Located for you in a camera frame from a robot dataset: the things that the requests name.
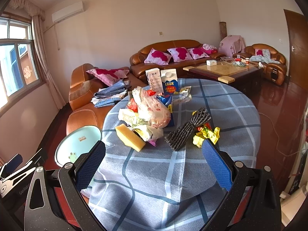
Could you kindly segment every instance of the brown wooden door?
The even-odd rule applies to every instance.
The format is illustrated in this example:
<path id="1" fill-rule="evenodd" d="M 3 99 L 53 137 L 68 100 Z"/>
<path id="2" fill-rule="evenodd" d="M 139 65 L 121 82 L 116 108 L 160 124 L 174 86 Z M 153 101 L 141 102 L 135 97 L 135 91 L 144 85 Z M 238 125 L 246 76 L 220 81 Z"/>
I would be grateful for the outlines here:
<path id="1" fill-rule="evenodd" d="M 308 90 L 308 23 L 306 18 L 285 9 L 290 38 L 290 81 Z"/>

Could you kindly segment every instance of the light green plate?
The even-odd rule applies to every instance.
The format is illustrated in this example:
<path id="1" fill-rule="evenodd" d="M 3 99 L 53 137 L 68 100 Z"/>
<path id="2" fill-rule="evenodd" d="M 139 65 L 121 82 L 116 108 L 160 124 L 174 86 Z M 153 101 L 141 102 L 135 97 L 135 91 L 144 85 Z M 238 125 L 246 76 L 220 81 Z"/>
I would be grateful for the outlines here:
<path id="1" fill-rule="evenodd" d="M 60 167 L 65 163 L 74 163 L 77 158 L 93 148 L 102 139 L 102 132 L 96 126 L 84 126 L 65 137 L 54 154 L 54 160 Z"/>

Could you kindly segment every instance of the brown leather sofa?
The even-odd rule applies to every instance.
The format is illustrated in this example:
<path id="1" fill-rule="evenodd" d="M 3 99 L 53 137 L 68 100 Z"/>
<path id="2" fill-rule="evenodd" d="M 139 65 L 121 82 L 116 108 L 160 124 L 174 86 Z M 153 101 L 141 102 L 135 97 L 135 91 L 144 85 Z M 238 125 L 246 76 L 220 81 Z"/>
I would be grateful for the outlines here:
<path id="1" fill-rule="evenodd" d="M 173 62 L 173 59 L 171 58 L 169 64 L 165 66 L 159 66 L 157 64 L 152 64 L 152 63 L 144 63 L 144 60 L 147 58 L 152 48 L 168 53 L 167 49 L 179 48 L 179 47 L 184 47 L 186 49 L 198 48 L 202 47 L 202 44 L 195 40 L 175 40 L 175 41 L 164 41 L 164 42 L 153 43 L 151 45 L 142 48 L 141 50 L 138 51 L 138 53 L 133 54 L 130 57 L 129 59 L 129 62 L 131 64 L 130 71 L 134 76 L 136 76 L 144 83 L 147 83 L 147 77 L 145 75 L 145 71 L 153 68 L 176 69 L 178 78 L 186 78 L 186 72 L 183 70 L 184 67 L 196 66 L 198 64 L 205 63 L 206 60 L 216 60 L 216 59 L 219 60 L 220 57 L 226 56 L 225 54 L 214 53 L 210 54 L 209 58 L 200 58 L 197 60 L 187 60 L 180 62 Z"/>
<path id="2" fill-rule="evenodd" d="M 91 99 L 94 93 L 98 92 L 99 88 L 104 88 L 106 85 L 93 75 L 86 71 L 95 68 L 89 63 L 85 63 L 73 70 L 70 80 L 69 102 L 73 113 L 69 116 L 66 125 L 66 134 L 83 126 L 92 125 L 99 129 L 103 128 L 104 120 L 107 113 L 113 106 L 95 108 Z M 130 81 L 130 89 L 137 86 L 145 87 L 141 80 L 137 79 L 131 73 L 127 74 L 128 78 L 124 79 Z"/>
<path id="3" fill-rule="evenodd" d="M 247 46 L 244 51 L 245 53 L 238 53 L 242 58 L 250 58 L 253 55 L 255 55 L 256 49 L 268 49 L 271 53 L 271 59 L 275 61 L 279 61 L 280 64 L 277 63 L 262 63 L 264 66 L 263 75 L 264 78 L 266 78 L 269 81 L 275 82 L 277 85 L 281 85 L 284 80 L 287 73 L 287 66 L 286 66 L 286 59 L 285 56 L 281 53 L 279 53 L 276 49 L 273 47 L 267 45 L 267 44 L 253 44 L 252 46 Z M 250 63 L 258 65 L 258 62 L 251 61 Z"/>

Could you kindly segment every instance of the blue plaid tablecloth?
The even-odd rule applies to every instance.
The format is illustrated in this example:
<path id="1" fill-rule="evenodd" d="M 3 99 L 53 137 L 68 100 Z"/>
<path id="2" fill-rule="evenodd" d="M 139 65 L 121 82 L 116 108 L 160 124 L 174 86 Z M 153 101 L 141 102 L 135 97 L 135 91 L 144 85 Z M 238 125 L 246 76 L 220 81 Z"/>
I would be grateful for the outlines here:
<path id="1" fill-rule="evenodd" d="M 192 112 L 206 107 L 212 129 L 221 128 L 217 146 L 233 160 L 255 167 L 260 145 L 259 114 L 251 100 L 226 84 L 200 79 L 179 79 L 179 87 L 191 86 L 192 100 L 173 107 L 174 127 L 187 122 Z M 83 194 L 108 231 L 199 230 L 223 199 L 221 188 L 200 148 L 191 136 L 178 152 L 163 138 L 157 146 L 147 143 L 141 152 L 117 137 L 118 112 L 128 97 L 108 113 L 102 141 L 106 156 Z"/>

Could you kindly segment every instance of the wooden coffee table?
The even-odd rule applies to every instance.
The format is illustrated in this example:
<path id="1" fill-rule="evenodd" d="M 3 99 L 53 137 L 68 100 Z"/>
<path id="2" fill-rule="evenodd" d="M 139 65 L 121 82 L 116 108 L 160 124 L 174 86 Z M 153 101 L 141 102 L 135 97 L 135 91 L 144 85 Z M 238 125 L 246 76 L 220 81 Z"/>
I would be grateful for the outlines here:
<path id="1" fill-rule="evenodd" d="M 195 67 L 185 67 L 183 70 L 187 72 L 187 78 L 208 79 L 221 82 L 221 78 L 227 76 L 229 78 L 226 79 L 230 80 L 228 85 L 248 96 L 261 90 L 263 68 L 253 64 L 240 67 L 224 61 L 218 61 L 217 65 L 214 66 L 207 66 L 206 63 L 203 63 Z"/>

